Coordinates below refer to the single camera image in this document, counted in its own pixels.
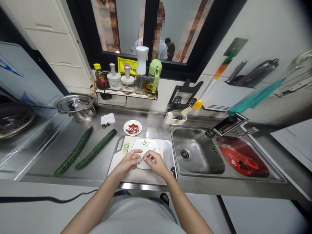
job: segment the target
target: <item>sandal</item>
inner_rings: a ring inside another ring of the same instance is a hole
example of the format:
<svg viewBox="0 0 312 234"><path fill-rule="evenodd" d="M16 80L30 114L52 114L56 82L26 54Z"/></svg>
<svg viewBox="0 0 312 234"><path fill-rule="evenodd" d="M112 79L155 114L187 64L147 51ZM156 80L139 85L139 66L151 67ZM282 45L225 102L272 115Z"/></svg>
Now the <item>sandal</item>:
<svg viewBox="0 0 312 234"><path fill-rule="evenodd" d="M167 196L167 194L165 194L165 193L162 193L161 195L160 195L160 199L164 202L164 203L166 203L168 206L169 206L169 197Z"/></svg>

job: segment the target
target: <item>person's right hand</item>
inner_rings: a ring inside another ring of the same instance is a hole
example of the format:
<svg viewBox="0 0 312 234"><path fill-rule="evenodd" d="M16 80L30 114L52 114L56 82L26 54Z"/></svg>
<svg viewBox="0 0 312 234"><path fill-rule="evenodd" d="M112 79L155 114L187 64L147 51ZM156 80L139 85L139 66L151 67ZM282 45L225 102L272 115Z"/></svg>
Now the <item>person's right hand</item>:
<svg viewBox="0 0 312 234"><path fill-rule="evenodd" d="M171 174L160 154L156 153L155 151L147 151L143 156L143 160L156 175L164 178L166 175Z"/></svg>

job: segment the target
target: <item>white plate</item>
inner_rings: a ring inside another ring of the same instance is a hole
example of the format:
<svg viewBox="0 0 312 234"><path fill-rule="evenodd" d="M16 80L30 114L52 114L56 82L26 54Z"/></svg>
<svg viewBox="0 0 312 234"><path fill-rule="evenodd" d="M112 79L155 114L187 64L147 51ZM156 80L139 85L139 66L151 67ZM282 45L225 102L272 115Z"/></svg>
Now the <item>white plate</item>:
<svg viewBox="0 0 312 234"><path fill-rule="evenodd" d="M145 147L146 145L143 145L145 139L136 139L133 146L132 146L132 150L143 150L142 153L137 153L137 155L139 155L141 158L143 158L144 154L149 151L149 150L154 150L156 148L156 153L160 153L160 149L159 149L159 145L156 141L151 140L151 139L147 139L147 141L149 142L148 146ZM150 167L145 163L144 160L142 160L140 162L140 164L137 165L137 168L139 169L143 169L143 170L150 170Z"/></svg>
<svg viewBox="0 0 312 234"><path fill-rule="evenodd" d="M128 128L129 125L131 124L136 124L139 127L139 131L135 134L129 134L126 129ZM138 134L140 134L140 132L142 131L142 124L139 121L136 120L129 120L128 122L126 122L123 126L124 132L129 135L129 136L136 136Z"/></svg>

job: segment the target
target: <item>window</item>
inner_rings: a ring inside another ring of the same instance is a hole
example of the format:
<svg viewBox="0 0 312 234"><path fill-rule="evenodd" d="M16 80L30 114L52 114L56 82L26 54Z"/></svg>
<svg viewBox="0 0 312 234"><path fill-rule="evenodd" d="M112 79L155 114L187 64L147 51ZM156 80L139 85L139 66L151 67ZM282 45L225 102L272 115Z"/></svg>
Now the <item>window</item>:
<svg viewBox="0 0 312 234"><path fill-rule="evenodd" d="M149 47L162 78L196 82L247 0L67 0L90 66Z"/></svg>

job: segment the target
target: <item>pot lid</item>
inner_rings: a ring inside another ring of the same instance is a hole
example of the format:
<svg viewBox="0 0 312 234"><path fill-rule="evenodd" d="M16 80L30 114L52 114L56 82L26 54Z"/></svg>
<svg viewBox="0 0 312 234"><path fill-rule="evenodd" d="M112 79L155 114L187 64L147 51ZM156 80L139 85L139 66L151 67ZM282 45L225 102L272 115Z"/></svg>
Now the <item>pot lid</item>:
<svg viewBox="0 0 312 234"><path fill-rule="evenodd" d="M93 103L93 98L84 95L68 95L54 104L54 108L62 113L74 113L88 109Z"/></svg>

